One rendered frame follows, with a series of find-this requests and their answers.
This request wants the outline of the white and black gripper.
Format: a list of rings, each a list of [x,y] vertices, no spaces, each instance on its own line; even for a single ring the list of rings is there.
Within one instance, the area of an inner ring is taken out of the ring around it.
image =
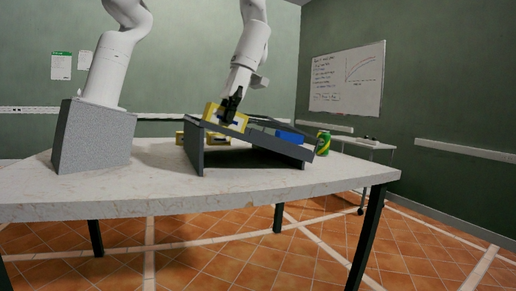
[[[251,70],[239,65],[231,65],[230,69],[231,71],[224,83],[219,97],[222,99],[220,105],[226,107],[221,121],[231,125],[233,123],[237,107],[244,98],[250,77],[253,76],[253,73]]]

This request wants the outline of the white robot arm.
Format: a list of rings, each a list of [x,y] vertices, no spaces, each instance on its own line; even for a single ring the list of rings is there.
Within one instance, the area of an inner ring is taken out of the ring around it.
[[[134,46],[150,33],[153,17],[143,0],[102,0],[102,5],[120,24],[119,31],[107,31],[100,36],[84,89],[70,98],[126,111],[117,105],[128,63]],[[256,74],[257,67],[266,61],[271,33],[266,0],[239,0],[239,7],[244,30],[230,65],[252,71],[250,88],[266,88],[270,80]]]

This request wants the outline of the blue open box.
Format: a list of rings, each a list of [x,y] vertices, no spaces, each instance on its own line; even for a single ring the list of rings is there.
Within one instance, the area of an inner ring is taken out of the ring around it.
[[[303,145],[303,140],[304,140],[303,135],[298,135],[298,134],[294,134],[291,132],[277,130],[275,133],[275,136],[278,138],[284,139],[286,141],[295,143],[296,145]]]

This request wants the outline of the green and yellow drink can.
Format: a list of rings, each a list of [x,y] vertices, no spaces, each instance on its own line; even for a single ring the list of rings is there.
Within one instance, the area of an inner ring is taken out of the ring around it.
[[[329,155],[329,144],[331,135],[329,131],[321,132],[326,130],[319,130],[317,133],[317,137],[320,138],[320,143],[318,145],[318,149],[316,151],[317,156],[327,156]]]

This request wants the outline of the yellow butter carton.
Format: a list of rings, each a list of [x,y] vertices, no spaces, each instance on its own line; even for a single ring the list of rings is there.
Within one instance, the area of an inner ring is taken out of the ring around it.
[[[206,144],[208,146],[231,146],[231,137],[218,132],[209,132]]]
[[[183,146],[183,131],[176,131],[177,133],[177,146]]]
[[[229,128],[231,130],[244,133],[249,116],[238,113],[236,111],[233,123],[230,125],[221,121],[225,108],[226,107],[220,106],[219,104],[207,102],[207,105],[202,115],[202,119],[214,124],[224,126],[225,128]]]

